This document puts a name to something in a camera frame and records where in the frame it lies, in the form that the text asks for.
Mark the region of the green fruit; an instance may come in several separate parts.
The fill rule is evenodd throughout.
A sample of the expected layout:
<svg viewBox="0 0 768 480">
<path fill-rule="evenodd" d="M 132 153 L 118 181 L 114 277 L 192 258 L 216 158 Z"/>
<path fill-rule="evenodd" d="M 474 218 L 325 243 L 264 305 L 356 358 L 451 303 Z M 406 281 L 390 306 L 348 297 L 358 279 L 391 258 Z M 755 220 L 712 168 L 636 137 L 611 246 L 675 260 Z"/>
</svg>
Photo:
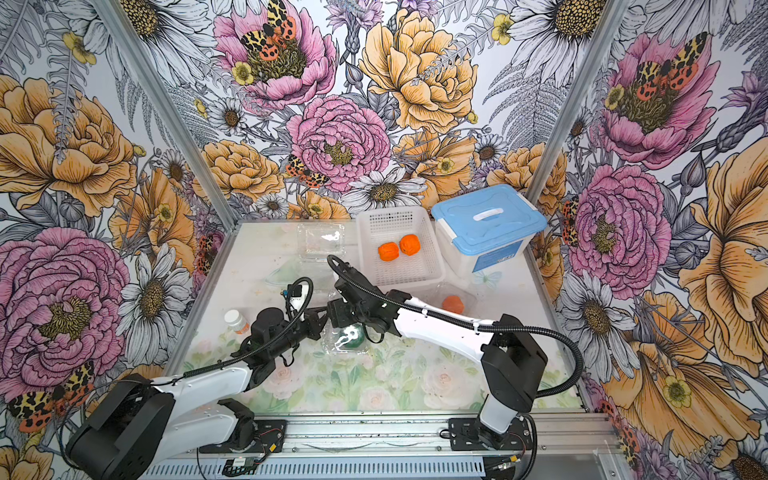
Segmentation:
<svg viewBox="0 0 768 480">
<path fill-rule="evenodd" d="M 340 352 L 356 351 L 364 344 L 365 340 L 365 334 L 361 327 L 350 326 L 336 333 L 333 346 Z"/>
</svg>

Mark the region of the white perforated plastic basket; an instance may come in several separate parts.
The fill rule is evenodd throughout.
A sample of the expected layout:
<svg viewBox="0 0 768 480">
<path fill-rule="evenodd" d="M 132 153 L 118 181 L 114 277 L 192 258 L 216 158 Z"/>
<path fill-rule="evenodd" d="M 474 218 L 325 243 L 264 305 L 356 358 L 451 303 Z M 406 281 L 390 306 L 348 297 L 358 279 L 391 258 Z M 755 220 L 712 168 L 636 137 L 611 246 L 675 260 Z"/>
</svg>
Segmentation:
<svg viewBox="0 0 768 480">
<path fill-rule="evenodd" d="M 420 206 L 365 211 L 356 217 L 358 269 L 381 290 L 434 286 L 446 275 L 432 222 Z"/>
</svg>

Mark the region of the clear clamshell container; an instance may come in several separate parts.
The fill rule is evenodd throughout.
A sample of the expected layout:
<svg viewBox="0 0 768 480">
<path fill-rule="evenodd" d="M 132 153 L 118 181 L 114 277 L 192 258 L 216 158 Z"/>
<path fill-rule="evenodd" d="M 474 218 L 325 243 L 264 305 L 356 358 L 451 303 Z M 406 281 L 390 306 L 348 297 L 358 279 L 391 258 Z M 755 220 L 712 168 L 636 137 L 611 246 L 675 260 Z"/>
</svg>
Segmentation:
<svg viewBox="0 0 768 480">
<path fill-rule="evenodd" d="M 285 286 L 299 277 L 313 281 L 314 294 L 332 295 L 336 276 L 327 264 L 328 255 L 345 254 L 345 227 L 340 223 L 301 223 L 296 228 L 296 248 L 287 255 L 265 282 L 272 287 Z"/>
<path fill-rule="evenodd" d="M 464 316 L 471 316 L 478 302 L 473 293 L 449 282 L 422 289 L 416 296 L 429 305 Z"/>
</svg>

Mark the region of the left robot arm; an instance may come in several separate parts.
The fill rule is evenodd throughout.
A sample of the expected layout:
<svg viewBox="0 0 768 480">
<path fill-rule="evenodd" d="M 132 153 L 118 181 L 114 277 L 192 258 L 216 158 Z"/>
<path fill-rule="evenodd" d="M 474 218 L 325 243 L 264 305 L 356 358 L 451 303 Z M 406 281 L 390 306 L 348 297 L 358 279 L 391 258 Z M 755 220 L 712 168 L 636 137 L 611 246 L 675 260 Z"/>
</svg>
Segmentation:
<svg viewBox="0 0 768 480">
<path fill-rule="evenodd" d="M 249 447 L 254 415 L 236 396 L 264 383 L 302 341 L 319 339 L 326 322 L 323 308 L 268 308 L 230 360 L 176 377 L 117 381 L 67 441 L 66 459 L 92 479 L 138 479 L 189 450 Z"/>
</svg>

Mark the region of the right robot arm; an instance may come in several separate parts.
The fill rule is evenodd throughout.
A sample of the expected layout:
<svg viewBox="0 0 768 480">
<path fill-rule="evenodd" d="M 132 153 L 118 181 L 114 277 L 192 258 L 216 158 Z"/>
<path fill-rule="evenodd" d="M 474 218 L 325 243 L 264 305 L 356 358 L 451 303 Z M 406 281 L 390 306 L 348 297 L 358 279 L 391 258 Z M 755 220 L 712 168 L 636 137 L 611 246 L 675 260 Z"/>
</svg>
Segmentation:
<svg viewBox="0 0 768 480">
<path fill-rule="evenodd" d="M 404 292 L 387 295 L 338 280 L 328 304 L 332 324 L 359 323 L 383 335 L 426 341 L 465 357 L 483 373 L 488 394 L 465 437 L 487 449 L 506 447 L 513 420 L 532 410 L 548 358 L 515 317 L 471 320 Z"/>
</svg>

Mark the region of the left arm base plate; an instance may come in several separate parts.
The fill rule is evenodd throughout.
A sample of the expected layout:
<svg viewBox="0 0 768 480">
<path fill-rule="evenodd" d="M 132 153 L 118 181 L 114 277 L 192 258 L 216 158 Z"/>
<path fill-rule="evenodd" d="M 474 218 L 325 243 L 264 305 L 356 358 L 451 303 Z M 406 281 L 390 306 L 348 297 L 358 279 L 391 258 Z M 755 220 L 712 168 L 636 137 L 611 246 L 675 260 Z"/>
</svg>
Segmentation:
<svg viewBox="0 0 768 480">
<path fill-rule="evenodd" d="M 266 419 L 239 422 L 232 435 L 221 443 L 204 445 L 203 454 L 271 454 L 283 449 L 287 422 Z"/>
</svg>

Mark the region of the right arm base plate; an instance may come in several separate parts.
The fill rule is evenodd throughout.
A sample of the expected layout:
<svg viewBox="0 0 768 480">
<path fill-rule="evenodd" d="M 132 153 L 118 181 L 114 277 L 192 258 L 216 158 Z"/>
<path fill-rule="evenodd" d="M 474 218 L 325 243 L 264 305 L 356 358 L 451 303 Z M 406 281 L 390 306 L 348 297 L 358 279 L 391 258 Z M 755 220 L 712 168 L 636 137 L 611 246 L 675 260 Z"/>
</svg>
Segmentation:
<svg viewBox="0 0 768 480">
<path fill-rule="evenodd" d="M 523 452 L 533 448 L 532 428 L 522 416 L 515 417 L 504 434 L 482 426 L 476 418 L 449 418 L 440 435 L 449 441 L 452 451 Z"/>
</svg>

